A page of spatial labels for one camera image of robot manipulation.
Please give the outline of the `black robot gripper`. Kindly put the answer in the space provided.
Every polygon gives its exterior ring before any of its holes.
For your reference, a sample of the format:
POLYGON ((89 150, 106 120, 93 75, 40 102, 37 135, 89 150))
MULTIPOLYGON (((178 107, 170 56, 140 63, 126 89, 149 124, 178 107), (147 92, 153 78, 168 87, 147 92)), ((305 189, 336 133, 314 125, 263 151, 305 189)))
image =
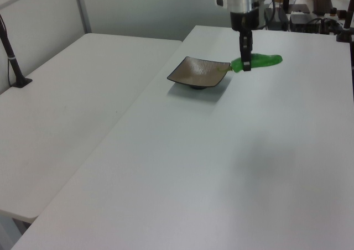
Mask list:
POLYGON ((259 26, 259 11, 247 13, 231 12, 230 18, 231 28, 240 32, 239 44, 243 70, 250 71, 253 49, 253 34, 251 30, 255 30, 259 26))

